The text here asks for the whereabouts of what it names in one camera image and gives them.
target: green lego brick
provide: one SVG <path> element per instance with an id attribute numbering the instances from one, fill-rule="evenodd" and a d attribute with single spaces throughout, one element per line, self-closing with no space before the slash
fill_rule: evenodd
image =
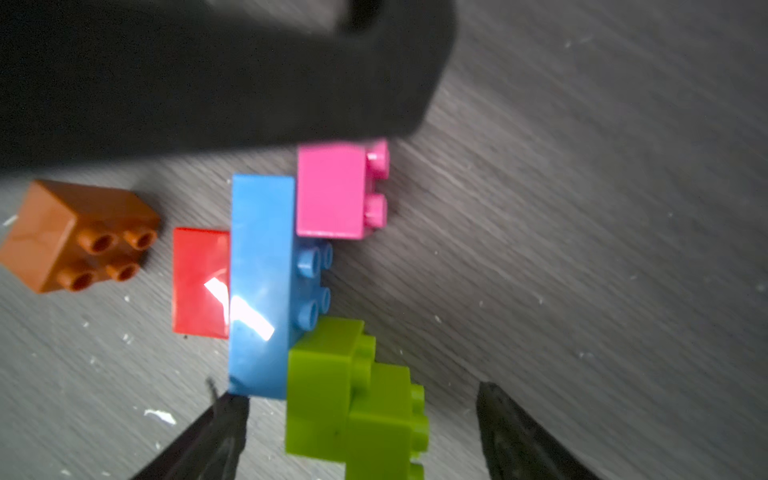
<path id="1" fill-rule="evenodd" d="M 411 463 L 429 446 L 424 387 L 411 384 L 404 366 L 374 363 L 371 387 L 349 410 L 346 480 L 423 480 Z"/>
<path id="2" fill-rule="evenodd" d="M 288 353 L 286 452 L 333 462 L 347 458 L 354 395 L 370 387 L 376 338 L 360 320 L 321 317 Z"/>

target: gray table surface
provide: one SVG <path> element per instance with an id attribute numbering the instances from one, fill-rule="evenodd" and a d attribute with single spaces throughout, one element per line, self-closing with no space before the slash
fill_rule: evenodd
<path id="1" fill-rule="evenodd" d="M 322 27 L 334 5 L 247 6 Z M 459 11 L 426 123 L 392 142 L 389 226 L 337 243 L 326 277 L 332 313 L 426 387 L 427 477 L 487 478 L 473 403 L 493 379 L 603 478 L 768 478 L 764 2 Z M 227 179 L 295 156 L 36 174 L 134 189 L 165 230 L 126 284 L 36 296 L 0 272 L 3 478 L 127 478 L 206 408 L 227 344 L 170 331 L 171 229 L 226 227 Z M 0 180 L 0 220 L 32 177 Z M 283 454 L 281 402 L 251 405 L 238 478 L 343 477 Z"/>

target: white debris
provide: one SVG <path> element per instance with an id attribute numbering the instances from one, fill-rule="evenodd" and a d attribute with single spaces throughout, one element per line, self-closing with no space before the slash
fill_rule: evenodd
<path id="1" fill-rule="evenodd" d="M 16 220 L 18 220 L 18 215 L 11 215 L 5 222 L 2 223 L 2 226 L 10 227 Z"/>
<path id="2" fill-rule="evenodd" d="M 162 410 L 152 410 L 152 409 L 146 409 L 144 410 L 144 416 L 147 415 L 154 415 L 158 417 L 163 422 L 166 422 L 171 425 L 176 425 L 176 419 L 173 415 L 171 415 L 168 412 L 163 412 Z"/>

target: lego stud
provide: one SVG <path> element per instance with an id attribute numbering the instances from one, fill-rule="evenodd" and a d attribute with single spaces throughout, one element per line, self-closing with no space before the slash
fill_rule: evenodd
<path id="1" fill-rule="evenodd" d="M 320 268 L 328 270 L 333 265 L 333 245 L 323 242 L 320 246 Z"/>
<path id="2" fill-rule="evenodd" d="M 389 147 L 386 140 L 378 140 L 366 149 L 366 159 L 373 178 L 386 180 L 389 177 Z"/>
<path id="3" fill-rule="evenodd" d="M 299 274 L 305 278 L 317 278 L 320 275 L 320 249 L 317 247 L 299 250 L 297 260 Z"/>
<path id="4" fill-rule="evenodd" d="M 117 237 L 101 223 L 94 223 L 78 232 L 78 245 L 90 255 L 101 255 L 111 249 Z"/>
<path id="5" fill-rule="evenodd" d="M 376 338 L 360 336 L 352 364 L 352 388 L 366 391 L 371 388 L 371 365 L 376 355 Z"/>
<path id="6" fill-rule="evenodd" d="M 331 289 L 327 286 L 321 286 L 317 294 L 317 303 L 320 307 L 320 313 L 325 315 L 331 307 Z"/>
<path id="7" fill-rule="evenodd" d="M 299 316 L 296 318 L 296 326 L 305 332 L 311 332 L 317 325 L 317 317 L 319 316 L 317 302 L 311 300 L 299 309 Z"/>
<path id="8" fill-rule="evenodd" d="M 56 274 L 56 281 L 70 292 L 81 292 L 93 284 L 95 272 L 86 262 L 66 266 Z"/>
<path id="9" fill-rule="evenodd" d="M 157 240 L 157 232 L 151 228 L 135 227 L 123 232 L 123 240 L 134 250 L 146 250 Z"/>
<path id="10" fill-rule="evenodd" d="M 128 256 L 121 256 L 112 259 L 105 267 L 107 275 L 115 282 L 124 282 L 136 276 L 139 271 L 139 264 L 134 262 Z"/>
<path id="11" fill-rule="evenodd" d="M 424 387 L 411 384 L 411 404 L 413 405 L 414 415 L 424 415 Z"/>
<path id="12" fill-rule="evenodd" d="M 424 480 L 424 467 L 418 463 L 412 463 L 408 470 L 408 480 Z"/>
<path id="13" fill-rule="evenodd" d="M 386 198 L 381 194 L 367 194 L 365 202 L 366 227 L 386 227 Z"/>
<path id="14" fill-rule="evenodd" d="M 426 415 L 414 415 L 411 418 L 411 452 L 419 454 L 429 447 L 429 419 Z"/>

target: lego brick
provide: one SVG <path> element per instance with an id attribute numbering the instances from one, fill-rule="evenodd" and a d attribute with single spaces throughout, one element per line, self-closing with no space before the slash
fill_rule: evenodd
<path id="1" fill-rule="evenodd" d="M 34 180 L 0 263 L 36 293 L 79 292 L 139 271 L 160 217 L 128 190 Z"/>
<path id="2" fill-rule="evenodd" d="M 423 480 L 411 458 L 426 452 L 429 420 L 424 387 L 412 385 L 404 366 L 374 363 L 370 390 L 349 409 L 346 480 Z"/>
<path id="3" fill-rule="evenodd" d="M 173 331 L 229 338 L 229 288 L 230 233 L 175 228 Z"/>
<path id="4" fill-rule="evenodd" d="M 384 140 L 299 147 L 296 232 L 300 237 L 359 240 L 386 226 L 387 203 L 374 192 L 389 177 Z"/>
<path id="5" fill-rule="evenodd" d="M 327 240 L 296 236 L 296 181 L 236 175 L 230 233 L 230 392 L 286 398 L 288 350 L 330 306 Z"/>
<path id="6" fill-rule="evenodd" d="M 376 339 L 360 320 L 321 317 L 288 360 L 286 452 L 346 460 L 346 423 L 354 395 L 371 383 Z"/>

